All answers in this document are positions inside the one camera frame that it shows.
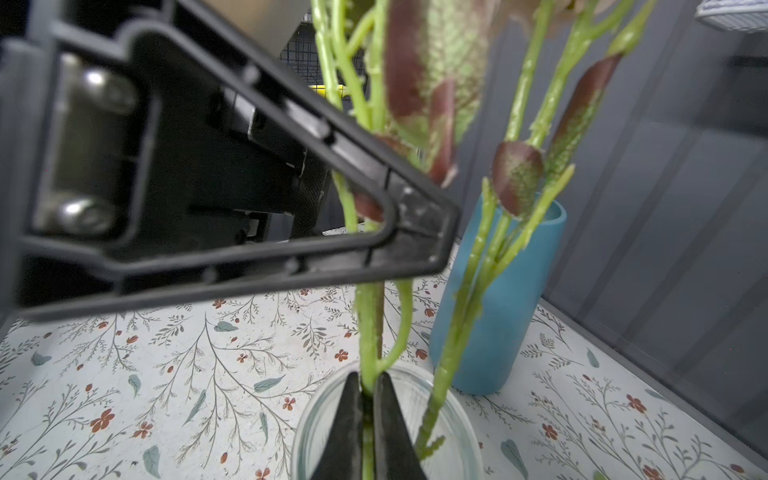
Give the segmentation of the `cream rose flower spray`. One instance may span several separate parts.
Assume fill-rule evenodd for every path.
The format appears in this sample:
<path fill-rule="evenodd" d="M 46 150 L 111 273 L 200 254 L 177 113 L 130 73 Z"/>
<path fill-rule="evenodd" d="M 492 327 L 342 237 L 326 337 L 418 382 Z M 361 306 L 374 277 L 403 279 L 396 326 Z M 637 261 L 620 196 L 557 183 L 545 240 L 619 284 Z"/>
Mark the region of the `cream rose flower spray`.
<path fill-rule="evenodd" d="M 433 431 L 492 284 L 532 240 L 546 211 L 572 179 L 572 157 L 594 120 L 621 60 L 640 42 L 655 2 L 637 14 L 632 1 L 536 1 L 510 15 L 532 28 L 509 122 L 481 187 L 481 216 L 435 368 L 434 387 L 414 445 L 426 459 L 444 440 Z M 557 17 L 573 20 L 530 135 L 523 116 L 547 33 Z"/>

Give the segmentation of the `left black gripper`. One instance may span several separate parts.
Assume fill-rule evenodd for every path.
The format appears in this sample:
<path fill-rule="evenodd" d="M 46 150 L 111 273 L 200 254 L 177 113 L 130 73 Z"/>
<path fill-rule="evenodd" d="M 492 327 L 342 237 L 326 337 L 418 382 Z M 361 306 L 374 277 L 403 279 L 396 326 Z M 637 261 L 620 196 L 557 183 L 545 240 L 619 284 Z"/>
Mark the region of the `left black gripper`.
<path fill-rule="evenodd" d="M 5 1 L 11 309 L 441 271 L 459 208 L 204 1 Z"/>

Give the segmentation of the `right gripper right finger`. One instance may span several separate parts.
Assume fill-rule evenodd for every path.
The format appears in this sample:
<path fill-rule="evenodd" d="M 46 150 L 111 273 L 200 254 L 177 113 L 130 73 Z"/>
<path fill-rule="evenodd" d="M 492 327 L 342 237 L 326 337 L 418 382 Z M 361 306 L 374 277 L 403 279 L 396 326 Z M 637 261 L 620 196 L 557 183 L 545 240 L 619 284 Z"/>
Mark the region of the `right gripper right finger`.
<path fill-rule="evenodd" d="M 408 433 L 391 377 L 381 374 L 373 390 L 374 478 L 426 480 Z"/>

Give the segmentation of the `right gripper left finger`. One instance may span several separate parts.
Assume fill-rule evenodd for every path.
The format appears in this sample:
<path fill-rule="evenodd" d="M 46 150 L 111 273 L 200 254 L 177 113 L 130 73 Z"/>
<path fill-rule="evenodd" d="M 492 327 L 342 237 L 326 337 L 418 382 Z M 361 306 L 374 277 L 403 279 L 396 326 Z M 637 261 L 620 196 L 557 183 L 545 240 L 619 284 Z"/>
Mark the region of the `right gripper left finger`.
<path fill-rule="evenodd" d="M 363 424 L 359 374 L 352 372 L 345 378 L 326 444 L 312 472 L 312 480 L 360 480 L 363 477 Z"/>

